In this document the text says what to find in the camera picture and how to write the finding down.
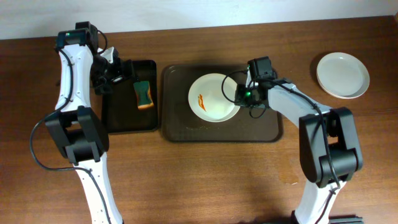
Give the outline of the green and orange sponge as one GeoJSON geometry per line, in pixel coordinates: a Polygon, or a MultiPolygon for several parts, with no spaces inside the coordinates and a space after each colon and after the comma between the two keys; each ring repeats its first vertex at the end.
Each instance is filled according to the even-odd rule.
{"type": "Polygon", "coordinates": [[[136,93],[138,110],[146,110],[154,106],[149,81],[135,82],[133,87],[136,93]]]}

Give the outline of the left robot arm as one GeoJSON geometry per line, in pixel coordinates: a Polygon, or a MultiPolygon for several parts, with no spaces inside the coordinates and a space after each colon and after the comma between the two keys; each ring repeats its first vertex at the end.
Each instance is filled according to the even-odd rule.
{"type": "Polygon", "coordinates": [[[44,119],[61,155],[77,173],[93,223],[123,223],[114,201],[107,170],[109,136],[91,108],[90,90],[110,94],[115,84],[135,79],[131,60],[115,48],[99,47],[101,34],[90,22],[61,31],[55,51],[62,63],[60,93],[54,112],[44,119]]]}

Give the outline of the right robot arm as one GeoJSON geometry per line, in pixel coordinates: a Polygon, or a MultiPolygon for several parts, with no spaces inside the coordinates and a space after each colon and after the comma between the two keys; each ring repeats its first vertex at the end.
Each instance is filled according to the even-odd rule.
{"type": "Polygon", "coordinates": [[[272,109],[299,129],[300,165],[307,178],[291,223],[363,223],[356,215],[330,217],[331,208],[354,173],[363,167],[352,112],[331,108],[305,95],[288,79],[278,78],[269,57],[248,61],[246,84],[232,102],[250,110],[272,109]]]}

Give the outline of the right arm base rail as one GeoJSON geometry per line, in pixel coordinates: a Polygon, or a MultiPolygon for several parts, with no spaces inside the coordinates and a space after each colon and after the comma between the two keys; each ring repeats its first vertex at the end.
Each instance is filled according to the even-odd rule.
{"type": "Polygon", "coordinates": [[[329,224],[364,224],[362,217],[333,217],[329,219],[329,224]]]}

